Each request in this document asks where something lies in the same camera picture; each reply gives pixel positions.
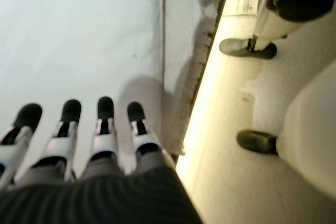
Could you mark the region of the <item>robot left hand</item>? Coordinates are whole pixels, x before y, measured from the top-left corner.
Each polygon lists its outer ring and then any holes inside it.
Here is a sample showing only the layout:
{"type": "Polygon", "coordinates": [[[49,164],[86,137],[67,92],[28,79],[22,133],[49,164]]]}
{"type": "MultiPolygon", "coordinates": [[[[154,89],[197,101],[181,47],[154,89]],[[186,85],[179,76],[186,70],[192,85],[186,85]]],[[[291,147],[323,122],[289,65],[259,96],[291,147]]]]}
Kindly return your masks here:
{"type": "Polygon", "coordinates": [[[1,136],[1,223],[202,222],[138,102],[127,107],[136,158],[132,173],[119,166],[113,101],[101,97],[80,177],[72,163],[81,103],[70,99],[37,162],[15,179],[42,113],[37,103],[24,105],[1,136]]]}

